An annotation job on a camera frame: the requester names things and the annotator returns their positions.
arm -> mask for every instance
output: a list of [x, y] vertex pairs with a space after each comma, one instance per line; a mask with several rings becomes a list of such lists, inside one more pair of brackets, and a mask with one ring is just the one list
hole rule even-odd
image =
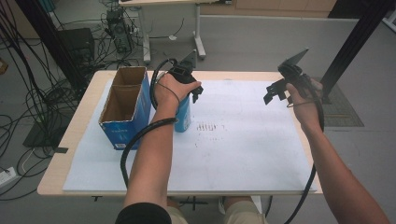
[[311, 146], [318, 177], [327, 204], [339, 223], [389, 223], [375, 199], [345, 166], [322, 132], [314, 104], [299, 105], [306, 100], [287, 84], [295, 104], [294, 113]]
[[[181, 84], [171, 75], [155, 86], [157, 111], [151, 122], [173, 118], [181, 101], [200, 82]], [[124, 207], [133, 203], [156, 203], [166, 208], [168, 179], [172, 165], [173, 124], [154, 129], [143, 136], [129, 178]]]

sleeve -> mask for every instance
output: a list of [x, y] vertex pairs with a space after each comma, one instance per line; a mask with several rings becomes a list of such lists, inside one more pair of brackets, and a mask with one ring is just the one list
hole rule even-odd
[[155, 203], [134, 203], [123, 208], [116, 224], [172, 224], [171, 217], [165, 209]]

power strip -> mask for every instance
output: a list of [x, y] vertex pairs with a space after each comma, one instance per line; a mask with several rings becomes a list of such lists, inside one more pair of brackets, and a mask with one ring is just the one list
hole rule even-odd
[[3, 171], [2, 173], [0, 173], [0, 188], [7, 185], [14, 179], [18, 178], [17, 174], [15, 173], [14, 167], [9, 167], [7, 170], [8, 172]]

forearm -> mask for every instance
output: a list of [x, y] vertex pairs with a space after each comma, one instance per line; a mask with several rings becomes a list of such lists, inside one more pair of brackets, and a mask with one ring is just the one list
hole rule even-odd
[[305, 130], [328, 205], [340, 223], [389, 223], [320, 130]]
[[[175, 107], [159, 106], [151, 122], [173, 118]], [[124, 205], [156, 203], [166, 207], [167, 184], [172, 165], [173, 124], [156, 128], [143, 136], [136, 152]]]

cardboard box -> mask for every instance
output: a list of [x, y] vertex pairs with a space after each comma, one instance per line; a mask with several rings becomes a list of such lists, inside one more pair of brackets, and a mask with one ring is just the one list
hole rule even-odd
[[149, 124], [150, 109], [146, 67], [122, 67], [111, 84], [99, 124], [114, 148], [123, 150]]

